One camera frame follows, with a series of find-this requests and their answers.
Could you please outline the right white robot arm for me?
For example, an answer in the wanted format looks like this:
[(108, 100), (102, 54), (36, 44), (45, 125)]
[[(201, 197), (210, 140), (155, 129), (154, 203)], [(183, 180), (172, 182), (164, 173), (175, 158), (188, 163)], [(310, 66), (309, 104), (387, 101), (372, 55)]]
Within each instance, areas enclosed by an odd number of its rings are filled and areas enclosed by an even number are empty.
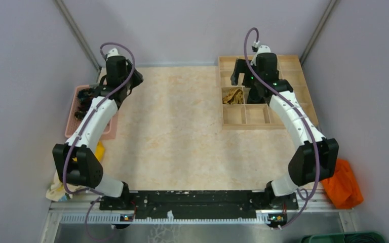
[(249, 89), (248, 103), (268, 105), (280, 118), (296, 149), (287, 172), (265, 188), (265, 203), (277, 209), (286, 196), (300, 187), (318, 184), (334, 175), (339, 146), (316, 128), (297, 101), (293, 87), (279, 77), (278, 57), (269, 46), (255, 42), (252, 50), (253, 58), (236, 60), (231, 84), (236, 86), (240, 74), (244, 74), (242, 86)]

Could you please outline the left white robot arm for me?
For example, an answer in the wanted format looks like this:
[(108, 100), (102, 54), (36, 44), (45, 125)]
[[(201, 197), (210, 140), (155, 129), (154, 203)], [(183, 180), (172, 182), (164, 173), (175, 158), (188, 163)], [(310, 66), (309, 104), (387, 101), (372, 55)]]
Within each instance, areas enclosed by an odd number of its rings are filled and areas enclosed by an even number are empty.
[(143, 76), (135, 68), (133, 53), (118, 43), (112, 45), (111, 50), (101, 53), (106, 75), (94, 88), (85, 117), (65, 143), (54, 146), (52, 155), (66, 193), (90, 191), (100, 197), (112, 197), (113, 205), (124, 210), (132, 202), (128, 185), (106, 175), (95, 152), (106, 126), (133, 89), (143, 82)]

